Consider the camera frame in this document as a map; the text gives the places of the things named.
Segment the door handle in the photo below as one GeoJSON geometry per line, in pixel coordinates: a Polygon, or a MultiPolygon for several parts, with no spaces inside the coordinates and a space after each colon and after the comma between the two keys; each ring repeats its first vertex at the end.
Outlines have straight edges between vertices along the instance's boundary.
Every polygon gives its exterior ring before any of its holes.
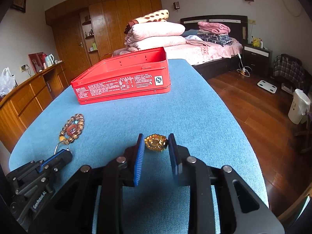
{"type": "Polygon", "coordinates": [[[51,92],[51,88],[50,88],[49,83],[46,83],[46,85],[49,87],[49,92],[51,92]]]}

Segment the white trash bin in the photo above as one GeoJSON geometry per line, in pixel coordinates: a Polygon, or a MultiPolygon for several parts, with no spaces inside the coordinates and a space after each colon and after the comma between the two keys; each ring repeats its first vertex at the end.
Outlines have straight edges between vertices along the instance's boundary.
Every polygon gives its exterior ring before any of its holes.
{"type": "Polygon", "coordinates": [[[289,119],[295,123],[299,124],[302,117],[305,116],[305,112],[310,110],[311,101],[305,93],[300,90],[296,89],[294,91],[294,99],[291,103],[291,108],[288,113],[289,119]]]}

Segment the framed picture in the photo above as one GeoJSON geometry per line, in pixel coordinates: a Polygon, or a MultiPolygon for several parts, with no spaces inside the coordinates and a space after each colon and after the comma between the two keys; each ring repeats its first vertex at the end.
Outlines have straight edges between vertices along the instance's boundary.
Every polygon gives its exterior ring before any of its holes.
{"type": "Polygon", "coordinates": [[[43,65],[43,62],[44,62],[44,61],[42,60],[43,52],[37,53],[37,56],[38,56],[38,58],[39,58],[41,64],[43,65]]]}
{"type": "Polygon", "coordinates": [[[39,73],[39,71],[43,68],[43,63],[41,59],[39,58],[38,54],[29,54],[28,55],[30,63],[32,64],[32,68],[35,73],[39,73]]]}
{"type": "Polygon", "coordinates": [[[11,5],[11,8],[25,13],[26,12],[26,0],[14,0],[13,4],[11,5]]]}

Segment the pikachu plush toy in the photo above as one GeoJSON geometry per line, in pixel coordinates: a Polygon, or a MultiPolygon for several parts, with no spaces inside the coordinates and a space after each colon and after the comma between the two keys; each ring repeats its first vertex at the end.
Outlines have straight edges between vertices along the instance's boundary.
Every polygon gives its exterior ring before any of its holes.
{"type": "Polygon", "coordinates": [[[252,46],[254,46],[254,47],[260,47],[260,38],[254,38],[253,36],[252,36],[252,46]]]}

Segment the blue table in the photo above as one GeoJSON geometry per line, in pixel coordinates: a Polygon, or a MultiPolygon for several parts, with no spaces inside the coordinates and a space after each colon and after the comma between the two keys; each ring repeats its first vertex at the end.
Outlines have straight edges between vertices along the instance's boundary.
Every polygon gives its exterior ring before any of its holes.
{"type": "MultiPolygon", "coordinates": [[[[139,133],[174,133],[177,144],[217,168],[232,166],[268,205],[266,187],[254,151],[216,92],[185,60],[169,60],[171,91],[79,105],[72,87],[58,96],[16,144],[10,170],[49,158],[64,123],[75,113],[85,116],[80,138],[70,145],[73,160],[61,172],[60,187],[88,164],[106,165],[135,145],[139,133]]],[[[145,151],[139,186],[124,189],[126,233],[187,233],[189,189],[175,188],[168,150],[145,151]]],[[[214,195],[216,232],[220,232],[214,195]]]]}

